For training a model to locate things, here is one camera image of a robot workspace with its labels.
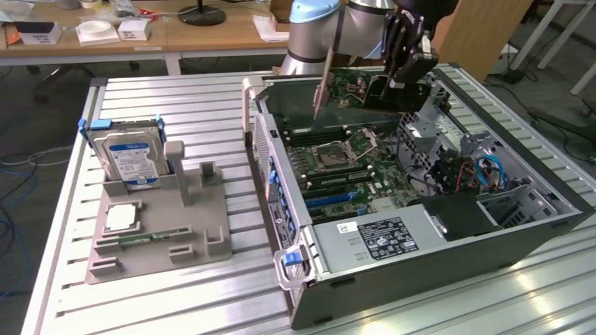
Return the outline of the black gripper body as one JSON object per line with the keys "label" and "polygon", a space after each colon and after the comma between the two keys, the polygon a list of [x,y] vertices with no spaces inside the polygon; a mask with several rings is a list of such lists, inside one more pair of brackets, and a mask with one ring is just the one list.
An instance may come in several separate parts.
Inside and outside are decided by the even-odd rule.
{"label": "black gripper body", "polygon": [[424,18],[424,29],[435,32],[439,22],[454,14],[459,0],[394,0],[394,4]]}

